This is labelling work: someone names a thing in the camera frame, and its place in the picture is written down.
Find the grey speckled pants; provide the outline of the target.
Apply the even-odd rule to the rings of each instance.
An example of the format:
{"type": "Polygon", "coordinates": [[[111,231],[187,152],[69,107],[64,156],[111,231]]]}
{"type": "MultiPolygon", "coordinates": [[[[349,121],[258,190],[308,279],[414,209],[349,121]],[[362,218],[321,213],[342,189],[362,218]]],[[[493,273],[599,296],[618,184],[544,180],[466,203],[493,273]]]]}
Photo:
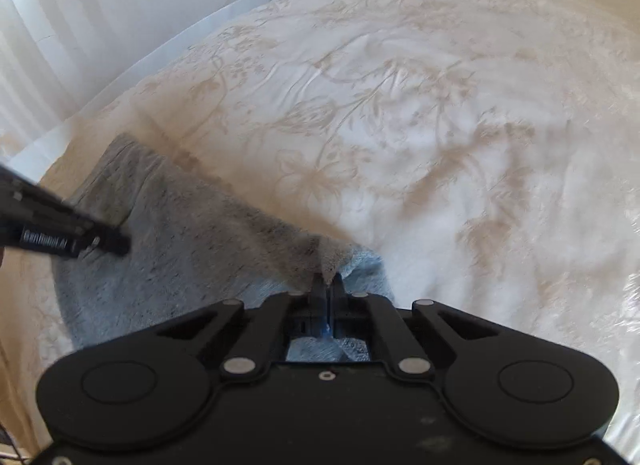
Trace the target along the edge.
{"type": "Polygon", "coordinates": [[[147,329],[226,299],[255,308],[270,295],[309,292],[341,275],[345,289],[393,296],[370,249],[307,232],[198,179],[132,136],[118,136],[73,200],[131,240],[52,263],[74,348],[147,329]]]}

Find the cream embroidered bedspread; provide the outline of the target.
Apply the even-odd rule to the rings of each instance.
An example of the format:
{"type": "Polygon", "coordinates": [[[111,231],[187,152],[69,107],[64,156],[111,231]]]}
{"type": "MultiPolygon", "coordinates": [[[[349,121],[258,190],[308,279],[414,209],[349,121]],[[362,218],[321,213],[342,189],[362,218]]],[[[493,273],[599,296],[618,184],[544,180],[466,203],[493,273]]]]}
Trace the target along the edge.
{"type": "Polygon", "coordinates": [[[44,186],[122,133],[374,249],[400,303],[601,359],[638,461],[639,0],[273,0],[72,119],[44,186]]]}

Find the white window curtain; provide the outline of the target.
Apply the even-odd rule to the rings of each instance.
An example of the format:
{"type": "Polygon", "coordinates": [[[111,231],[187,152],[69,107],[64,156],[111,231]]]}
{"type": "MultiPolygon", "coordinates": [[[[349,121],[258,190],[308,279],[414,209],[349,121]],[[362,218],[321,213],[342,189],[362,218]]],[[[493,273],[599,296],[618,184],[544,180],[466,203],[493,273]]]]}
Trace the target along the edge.
{"type": "Polygon", "coordinates": [[[236,0],[1,0],[1,154],[79,112],[126,70],[236,0]]]}

